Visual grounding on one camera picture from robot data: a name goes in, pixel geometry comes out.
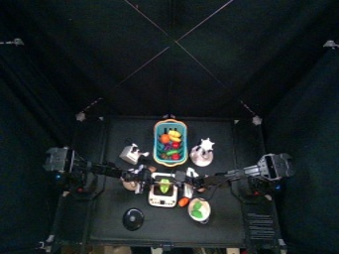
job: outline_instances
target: toy food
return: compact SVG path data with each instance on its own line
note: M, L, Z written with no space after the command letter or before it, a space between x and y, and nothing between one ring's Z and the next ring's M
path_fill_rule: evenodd
M162 179L160 181L160 191L166 194L170 190L170 180L168 179Z
M167 143L170 143L170 141L171 141L170 135L168 135L168 134L163 134L163 135L160 136L160 142L162 142L163 144L167 144Z
M184 197L179 200L178 204L179 204L180 207L184 207L184 206L188 204L188 202L190 202L190 199L184 196Z
M174 142L172 149L179 149L179 148L180 148L180 142Z
M175 137L175 136L171 136L170 135L170 139L174 141L174 142L182 142L182 139Z
M179 131L174 131L174 130L170 130L168 131L168 135L175 137L175 138L180 138L182 134Z
M170 150L167 153L166 153L166 155L167 156L172 156L174 154L178 154L179 153L179 150Z
M171 159L175 160L175 161L180 160L180 155L179 154L174 154L171 156Z

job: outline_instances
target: toy vegetable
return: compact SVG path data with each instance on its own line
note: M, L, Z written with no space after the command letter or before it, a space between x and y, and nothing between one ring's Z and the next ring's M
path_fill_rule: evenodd
M175 161L180 160L180 155L179 154L174 154L171 156L171 159L175 160Z
M184 207L184 206L188 204L188 202L190 202L190 199L184 196L184 197L179 200L178 204L179 204L180 207Z
M172 143L172 148L179 149L180 148L180 142L174 142Z

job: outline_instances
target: green basket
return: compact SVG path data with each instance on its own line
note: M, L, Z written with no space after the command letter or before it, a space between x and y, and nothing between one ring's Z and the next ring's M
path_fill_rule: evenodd
M168 134L170 130L178 131L180 136L180 147L179 147L179 160L171 160L171 159L163 159L162 154L164 154L167 151L164 150L166 145L159 141L159 138L163 134ZM167 167L175 167L178 165L182 165L187 161L187 126L183 122L167 119L164 121L160 121L154 126L154 160L156 163L167 166Z

